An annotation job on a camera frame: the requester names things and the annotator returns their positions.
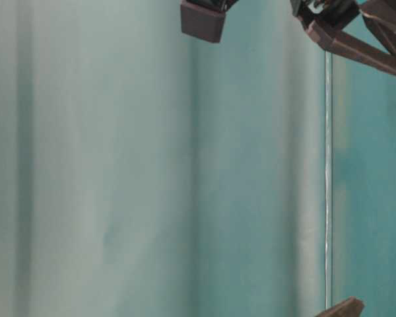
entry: fabric backdrop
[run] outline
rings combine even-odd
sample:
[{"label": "fabric backdrop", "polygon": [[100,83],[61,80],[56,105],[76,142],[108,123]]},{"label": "fabric backdrop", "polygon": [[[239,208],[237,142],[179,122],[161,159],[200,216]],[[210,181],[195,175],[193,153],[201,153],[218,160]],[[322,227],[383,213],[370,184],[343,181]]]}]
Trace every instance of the fabric backdrop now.
[{"label": "fabric backdrop", "polygon": [[[288,1],[240,1],[219,45],[179,0],[0,1],[0,317],[323,310],[324,63]],[[333,302],[385,316],[396,79],[333,80]]]}]

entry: dark brown block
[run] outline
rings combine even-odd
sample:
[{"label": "dark brown block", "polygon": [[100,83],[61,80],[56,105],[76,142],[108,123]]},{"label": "dark brown block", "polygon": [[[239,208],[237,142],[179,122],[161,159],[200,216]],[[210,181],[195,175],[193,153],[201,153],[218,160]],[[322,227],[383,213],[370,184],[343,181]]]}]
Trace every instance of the dark brown block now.
[{"label": "dark brown block", "polygon": [[361,300],[350,297],[316,317],[359,317],[363,309],[364,303]]},{"label": "dark brown block", "polygon": [[211,43],[222,37],[226,13],[213,11],[183,0],[180,5],[182,32]]}]

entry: thin metal pole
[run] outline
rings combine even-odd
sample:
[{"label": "thin metal pole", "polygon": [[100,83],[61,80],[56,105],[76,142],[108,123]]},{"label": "thin metal pole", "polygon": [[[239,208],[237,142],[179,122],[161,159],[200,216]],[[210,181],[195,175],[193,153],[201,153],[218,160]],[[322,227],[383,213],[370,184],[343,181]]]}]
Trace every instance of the thin metal pole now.
[{"label": "thin metal pole", "polygon": [[331,307],[332,280],[333,56],[325,52],[325,308]]}]

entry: brown bracket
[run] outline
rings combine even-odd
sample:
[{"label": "brown bracket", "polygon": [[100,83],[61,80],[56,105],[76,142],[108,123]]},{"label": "brown bracket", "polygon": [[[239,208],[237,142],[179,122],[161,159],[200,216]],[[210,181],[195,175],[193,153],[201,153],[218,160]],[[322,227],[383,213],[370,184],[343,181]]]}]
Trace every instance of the brown bracket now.
[{"label": "brown bracket", "polygon": [[359,317],[363,309],[364,303],[361,300],[350,297],[318,314],[316,317]]},{"label": "brown bracket", "polygon": [[222,38],[226,12],[238,0],[182,0],[180,4],[182,32],[210,43]]},{"label": "brown bracket", "polygon": [[[324,50],[396,76],[396,0],[369,0],[360,6],[352,2],[335,20],[323,12],[312,13],[306,6],[301,6],[297,17],[308,36]],[[368,30],[389,53],[343,31],[359,12]]]}]

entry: dark brown robot part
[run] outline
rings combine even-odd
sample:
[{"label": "dark brown robot part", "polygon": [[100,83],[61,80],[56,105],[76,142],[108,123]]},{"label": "dark brown robot part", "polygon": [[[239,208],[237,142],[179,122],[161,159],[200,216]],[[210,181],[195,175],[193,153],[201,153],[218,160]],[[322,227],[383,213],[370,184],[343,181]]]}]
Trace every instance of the dark brown robot part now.
[{"label": "dark brown robot part", "polygon": [[359,317],[363,309],[364,303],[361,300],[350,297],[316,317]]},{"label": "dark brown robot part", "polygon": [[[300,6],[297,17],[308,36],[328,52],[396,76],[396,0],[369,0],[359,6],[353,0],[332,1],[338,2],[347,2],[347,7],[337,14],[327,7],[317,15]],[[389,53],[343,31],[360,12],[368,30]]]},{"label": "dark brown robot part", "polygon": [[[208,42],[220,42],[226,12],[238,0],[182,0],[182,31]],[[324,50],[396,76],[396,0],[290,0],[292,14]],[[310,7],[322,7],[314,13]],[[389,52],[351,36],[343,29],[362,14],[368,30]]]}]

